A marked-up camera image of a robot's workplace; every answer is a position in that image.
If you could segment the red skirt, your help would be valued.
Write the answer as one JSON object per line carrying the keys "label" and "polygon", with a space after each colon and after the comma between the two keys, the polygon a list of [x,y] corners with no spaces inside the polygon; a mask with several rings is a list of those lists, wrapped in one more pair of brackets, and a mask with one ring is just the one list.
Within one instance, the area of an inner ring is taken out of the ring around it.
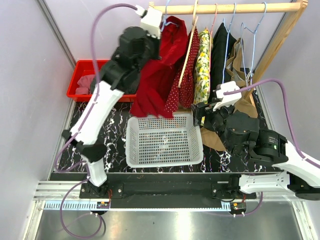
{"label": "red skirt", "polygon": [[165,105],[176,77],[181,58],[185,55],[188,35],[185,22],[175,16],[167,18],[161,36],[160,60],[149,60],[140,72],[140,83],[130,113],[135,117],[148,115],[172,118]]}

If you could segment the light blue wire hanger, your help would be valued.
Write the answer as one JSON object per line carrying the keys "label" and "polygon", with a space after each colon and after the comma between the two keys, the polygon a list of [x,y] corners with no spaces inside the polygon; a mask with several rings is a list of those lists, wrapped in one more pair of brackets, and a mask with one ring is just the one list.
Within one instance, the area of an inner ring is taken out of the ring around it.
{"label": "light blue wire hanger", "polygon": [[164,31],[165,27],[167,27],[169,25],[174,25],[176,27],[179,26],[177,23],[174,23],[172,21],[168,21],[168,6],[169,6],[170,2],[171,2],[171,0],[167,0],[166,4],[165,4],[164,19],[162,21],[162,25],[160,28],[161,33]]}

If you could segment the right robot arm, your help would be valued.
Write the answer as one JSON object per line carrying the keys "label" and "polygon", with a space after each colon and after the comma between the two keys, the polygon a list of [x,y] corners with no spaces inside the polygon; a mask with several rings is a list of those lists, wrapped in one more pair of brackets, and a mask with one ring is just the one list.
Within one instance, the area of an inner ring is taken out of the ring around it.
{"label": "right robot arm", "polygon": [[243,154],[255,164],[279,168],[280,173],[266,175],[239,174],[229,178],[221,190],[232,198],[257,192],[294,193],[297,198],[320,199],[320,166],[306,154],[299,155],[295,146],[274,130],[261,129],[260,121],[238,111],[233,105],[215,110],[217,103],[192,104],[193,124],[219,137],[233,157]]}

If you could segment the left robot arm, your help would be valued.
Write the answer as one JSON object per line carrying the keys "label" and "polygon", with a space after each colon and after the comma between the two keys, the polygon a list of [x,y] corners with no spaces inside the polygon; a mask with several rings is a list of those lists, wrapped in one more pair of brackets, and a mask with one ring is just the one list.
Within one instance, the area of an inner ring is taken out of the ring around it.
{"label": "left robot arm", "polygon": [[98,69],[93,93],[78,122],[62,132],[66,142],[85,160],[88,181],[92,184],[90,192],[97,198],[108,193],[103,164],[107,147],[98,139],[101,127],[125,91],[138,83],[146,63],[161,58],[161,35],[159,27],[126,28],[119,36],[118,47],[111,59]]}

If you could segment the wooden hanger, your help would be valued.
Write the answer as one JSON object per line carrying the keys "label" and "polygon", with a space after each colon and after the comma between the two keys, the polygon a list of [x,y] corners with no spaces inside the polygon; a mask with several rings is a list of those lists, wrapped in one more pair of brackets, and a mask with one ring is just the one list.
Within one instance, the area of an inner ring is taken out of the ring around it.
{"label": "wooden hanger", "polygon": [[179,82],[178,82],[178,88],[181,87],[182,84],[182,80],[184,77],[184,73],[187,67],[187,63],[188,63],[188,59],[189,59],[189,55],[190,55],[190,51],[191,51],[191,46],[192,46],[192,41],[193,41],[193,36],[194,36],[194,32],[196,29],[196,24],[198,21],[198,17],[197,17],[197,7],[198,7],[198,0],[195,0],[194,5],[193,5],[193,12],[192,12],[192,28],[190,31],[190,38],[189,38],[189,42],[188,42],[188,47],[187,47],[187,51],[186,51],[186,55],[185,55],[185,59],[184,59],[184,63],[181,69],[181,74],[180,74],[180,78],[179,78]]}

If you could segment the red polka dot garment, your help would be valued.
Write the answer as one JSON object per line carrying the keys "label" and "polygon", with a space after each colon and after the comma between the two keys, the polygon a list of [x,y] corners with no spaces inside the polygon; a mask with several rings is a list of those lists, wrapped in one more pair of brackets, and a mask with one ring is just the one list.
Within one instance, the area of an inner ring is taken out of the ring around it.
{"label": "red polka dot garment", "polygon": [[174,78],[169,96],[165,103],[164,112],[168,115],[169,118],[172,117],[173,112],[176,112],[178,110],[179,106],[183,108],[189,108],[194,101],[194,67],[196,64],[199,48],[199,34],[197,28],[195,28],[180,87],[179,82],[184,66],[184,60],[182,66],[179,67],[177,75]]}

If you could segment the yellow floral garment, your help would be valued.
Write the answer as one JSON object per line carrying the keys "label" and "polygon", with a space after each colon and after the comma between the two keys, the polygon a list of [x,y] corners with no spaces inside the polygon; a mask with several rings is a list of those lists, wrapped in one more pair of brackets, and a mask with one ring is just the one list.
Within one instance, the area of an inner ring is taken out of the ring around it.
{"label": "yellow floral garment", "polygon": [[211,46],[211,35],[205,28],[199,34],[199,49],[194,67],[194,104],[207,103],[210,96]]}

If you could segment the white plastic basket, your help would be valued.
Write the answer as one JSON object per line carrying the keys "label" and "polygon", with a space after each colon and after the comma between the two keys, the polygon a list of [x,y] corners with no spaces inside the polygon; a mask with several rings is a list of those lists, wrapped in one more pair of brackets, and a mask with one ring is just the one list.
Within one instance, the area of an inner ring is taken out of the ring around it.
{"label": "white plastic basket", "polygon": [[199,126],[190,112],[173,118],[131,117],[126,127],[126,163],[132,168],[197,165],[204,158]]}

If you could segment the black garment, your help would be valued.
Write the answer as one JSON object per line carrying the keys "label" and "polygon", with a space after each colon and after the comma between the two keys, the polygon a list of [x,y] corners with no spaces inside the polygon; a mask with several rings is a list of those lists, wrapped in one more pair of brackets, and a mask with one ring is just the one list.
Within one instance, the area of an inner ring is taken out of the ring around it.
{"label": "black garment", "polygon": [[210,61],[210,95],[209,101],[211,102],[215,94],[213,90],[217,89],[217,85],[222,83],[223,70],[225,63],[226,45],[227,56],[231,53],[234,43],[237,41],[231,34],[227,40],[228,32],[225,24],[222,22],[217,29],[213,38],[213,48],[211,50],[211,61]]}

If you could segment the pink cloth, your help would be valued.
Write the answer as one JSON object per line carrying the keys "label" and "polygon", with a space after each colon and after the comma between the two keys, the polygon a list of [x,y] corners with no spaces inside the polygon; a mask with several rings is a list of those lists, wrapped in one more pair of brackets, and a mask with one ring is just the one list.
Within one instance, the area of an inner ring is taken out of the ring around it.
{"label": "pink cloth", "polygon": [[78,87],[75,90],[76,95],[89,95],[91,94],[91,83],[95,79],[94,74],[84,75],[82,76],[77,84]]}

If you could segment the wooden clothes rack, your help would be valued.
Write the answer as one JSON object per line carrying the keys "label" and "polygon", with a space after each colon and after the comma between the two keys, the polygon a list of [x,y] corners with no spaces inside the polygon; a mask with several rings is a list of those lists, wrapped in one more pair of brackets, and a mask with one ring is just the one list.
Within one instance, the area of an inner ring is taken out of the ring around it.
{"label": "wooden clothes rack", "polygon": [[[275,58],[279,49],[284,44],[285,40],[291,33],[292,29],[298,22],[299,18],[308,6],[306,0],[291,0],[291,1],[268,1],[268,0],[210,0],[207,4],[199,4],[196,9],[196,15],[215,15],[216,6],[218,3],[217,16],[223,14],[230,14],[230,24],[226,26],[228,33],[236,27],[235,17],[240,14],[245,14],[245,25],[254,30],[257,23],[261,19],[264,13],[264,4],[267,3],[267,11],[261,22],[258,32],[256,34],[255,42],[255,55],[253,64],[253,83],[258,82],[263,74],[266,72],[272,60]],[[192,4],[187,4],[182,0],[179,4],[176,4],[174,0],[171,0],[167,13],[168,15],[193,15],[193,7],[195,0]],[[152,0],[149,5],[152,8],[165,13],[166,5],[159,5],[157,0]],[[248,40],[244,38],[244,34],[251,34],[248,31],[244,31],[241,37],[241,30],[238,27],[239,37],[244,43]],[[252,48],[247,46],[242,47],[242,54],[246,52],[252,53]],[[250,62],[243,62],[244,66],[250,67]]]}

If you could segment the red plastic bin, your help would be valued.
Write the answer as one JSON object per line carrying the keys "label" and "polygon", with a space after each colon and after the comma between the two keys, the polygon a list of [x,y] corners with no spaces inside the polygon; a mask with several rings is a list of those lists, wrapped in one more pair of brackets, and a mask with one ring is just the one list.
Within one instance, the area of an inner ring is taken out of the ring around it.
{"label": "red plastic bin", "polygon": [[[98,69],[108,62],[107,59],[97,60]],[[91,94],[76,94],[76,89],[79,87],[78,80],[86,75],[93,75],[95,73],[93,61],[88,59],[78,60],[73,75],[71,77],[66,96],[71,98],[75,102],[88,102],[91,98]],[[124,94],[118,102],[134,102],[136,100],[136,94]]]}

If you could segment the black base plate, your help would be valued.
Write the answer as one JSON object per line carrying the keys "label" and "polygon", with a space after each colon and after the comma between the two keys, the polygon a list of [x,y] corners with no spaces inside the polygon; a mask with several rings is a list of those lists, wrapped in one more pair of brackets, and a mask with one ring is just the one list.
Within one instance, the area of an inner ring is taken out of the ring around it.
{"label": "black base plate", "polygon": [[72,200],[106,200],[125,206],[213,207],[242,199],[238,173],[109,173],[96,187],[82,183]]}

